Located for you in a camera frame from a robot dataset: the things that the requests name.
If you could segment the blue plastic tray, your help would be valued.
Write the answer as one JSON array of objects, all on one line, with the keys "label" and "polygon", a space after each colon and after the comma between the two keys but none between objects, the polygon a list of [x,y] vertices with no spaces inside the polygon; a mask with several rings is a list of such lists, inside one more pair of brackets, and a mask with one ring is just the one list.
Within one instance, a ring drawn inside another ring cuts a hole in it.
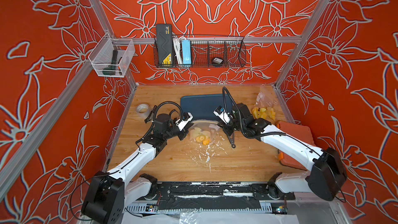
[{"label": "blue plastic tray", "polygon": [[224,107],[223,96],[222,93],[183,96],[180,106],[184,112],[193,115],[193,120],[220,121],[214,111],[219,106]]}]

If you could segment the black metal tongs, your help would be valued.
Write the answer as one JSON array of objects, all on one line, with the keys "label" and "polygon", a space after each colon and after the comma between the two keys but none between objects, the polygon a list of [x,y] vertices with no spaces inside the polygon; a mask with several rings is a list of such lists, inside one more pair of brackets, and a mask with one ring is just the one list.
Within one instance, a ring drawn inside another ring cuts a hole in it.
[{"label": "black metal tongs", "polygon": [[228,138],[228,140],[229,140],[229,142],[230,142],[230,144],[231,144],[231,147],[232,147],[233,149],[236,148],[234,133],[232,133],[232,134],[230,134],[230,135],[227,135],[227,138]]}]

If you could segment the clear tape roll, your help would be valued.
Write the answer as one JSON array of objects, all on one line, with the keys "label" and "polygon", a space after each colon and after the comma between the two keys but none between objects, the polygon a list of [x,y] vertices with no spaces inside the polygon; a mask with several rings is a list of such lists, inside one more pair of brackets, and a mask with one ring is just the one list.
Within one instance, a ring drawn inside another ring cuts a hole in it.
[{"label": "clear tape roll", "polygon": [[151,113],[151,108],[150,108],[149,104],[141,103],[141,104],[137,105],[136,113],[137,113],[138,117],[146,119]]}]

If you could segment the clear acrylic bin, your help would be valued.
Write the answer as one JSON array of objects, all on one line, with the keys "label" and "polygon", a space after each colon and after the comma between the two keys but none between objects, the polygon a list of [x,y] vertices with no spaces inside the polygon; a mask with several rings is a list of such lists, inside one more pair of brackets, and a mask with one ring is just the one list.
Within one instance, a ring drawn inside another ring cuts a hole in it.
[{"label": "clear acrylic bin", "polygon": [[132,39],[112,38],[109,33],[101,38],[89,55],[89,61],[99,77],[123,78],[135,55]]}]

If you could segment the clear bag with yellow toys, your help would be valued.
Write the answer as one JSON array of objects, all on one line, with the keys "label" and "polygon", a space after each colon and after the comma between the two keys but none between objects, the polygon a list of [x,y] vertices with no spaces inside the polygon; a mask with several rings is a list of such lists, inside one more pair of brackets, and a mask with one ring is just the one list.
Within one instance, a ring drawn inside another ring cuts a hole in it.
[{"label": "clear bag with yellow toys", "polygon": [[214,143],[221,128],[216,121],[195,120],[189,128],[189,140],[203,146]]}]

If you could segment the light blue box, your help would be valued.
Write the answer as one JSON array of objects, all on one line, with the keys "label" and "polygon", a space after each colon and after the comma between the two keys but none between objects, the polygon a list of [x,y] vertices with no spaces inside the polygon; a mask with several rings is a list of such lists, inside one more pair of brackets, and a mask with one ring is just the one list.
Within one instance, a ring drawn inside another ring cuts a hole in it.
[{"label": "light blue box", "polygon": [[183,65],[191,66],[192,59],[191,59],[191,42],[188,39],[183,39],[181,41],[182,47],[182,61]]}]

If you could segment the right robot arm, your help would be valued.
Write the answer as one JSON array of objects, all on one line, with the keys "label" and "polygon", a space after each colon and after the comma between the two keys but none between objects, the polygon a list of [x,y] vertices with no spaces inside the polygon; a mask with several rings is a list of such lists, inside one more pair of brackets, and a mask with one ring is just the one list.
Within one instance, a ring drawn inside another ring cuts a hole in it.
[{"label": "right robot arm", "polygon": [[237,104],[226,87],[222,89],[223,105],[214,114],[220,118],[219,126],[235,147],[233,135],[239,131],[245,138],[271,145],[301,164],[302,173],[275,173],[267,182],[265,194],[273,200],[294,192],[313,193],[325,201],[333,201],[342,192],[347,171],[339,153],[329,147],[322,149],[283,132],[263,118],[254,118],[247,105]]}]

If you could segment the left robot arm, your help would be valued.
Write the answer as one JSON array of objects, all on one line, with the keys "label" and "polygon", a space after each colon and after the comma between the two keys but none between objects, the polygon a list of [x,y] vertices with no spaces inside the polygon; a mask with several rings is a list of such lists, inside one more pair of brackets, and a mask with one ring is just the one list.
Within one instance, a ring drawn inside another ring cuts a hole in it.
[{"label": "left robot arm", "polygon": [[151,123],[149,129],[136,141],[138,149],[115,168],[99,171],[91,178],[81,207],[84,220],[116,224],[129,204],[144,196],[156,196],[155,177],[142,174],[137,180],[133,178],[159,155],[169,139],[183,140],[193,125],[192,120],[193,115],[175,102],[155,106],[146,118]]}]

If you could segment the clear resealable bag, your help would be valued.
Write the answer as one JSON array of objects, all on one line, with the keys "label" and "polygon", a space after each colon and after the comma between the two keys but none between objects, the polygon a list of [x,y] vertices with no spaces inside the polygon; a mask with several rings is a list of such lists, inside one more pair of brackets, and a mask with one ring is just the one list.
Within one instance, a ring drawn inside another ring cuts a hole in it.
[{"label": "clear resealable bag", "polygon": [[275,107],[277,105],[279,105],[279,102],[273,88],[265,85],[260,86],[260,91],[256,98],[255,107],[267,108]]},{"label": "clear resealable bag", "polygon": [[255,107],[252,109],[252,115],[253,115],[254,119],[269,118],[273,121],[276,120],[276,112],[273,107],[262,107],[262,108]]}]

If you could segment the black box with yellow label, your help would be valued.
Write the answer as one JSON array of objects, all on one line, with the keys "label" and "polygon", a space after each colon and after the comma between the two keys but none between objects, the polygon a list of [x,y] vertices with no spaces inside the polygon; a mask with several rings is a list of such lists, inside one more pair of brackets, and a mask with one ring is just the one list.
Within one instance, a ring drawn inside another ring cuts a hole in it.
[{"label": "black box with yellow label", "polygon": [[174,64],[173,32],[170,24],[156,24],[158,65],[171,67]]}]

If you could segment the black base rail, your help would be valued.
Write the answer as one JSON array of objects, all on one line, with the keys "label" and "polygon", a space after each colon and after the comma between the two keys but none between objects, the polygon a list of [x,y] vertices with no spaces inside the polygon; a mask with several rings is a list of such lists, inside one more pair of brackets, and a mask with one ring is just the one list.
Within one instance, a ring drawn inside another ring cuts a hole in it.
[{"label": "black base rail", "polygon": [[266,183],[250,182],[160,182],[152,200],[140,198],[126,207],[132,214],[166,214],[182,212],[237,212],[286,214],[293,193],[270,197]]}]

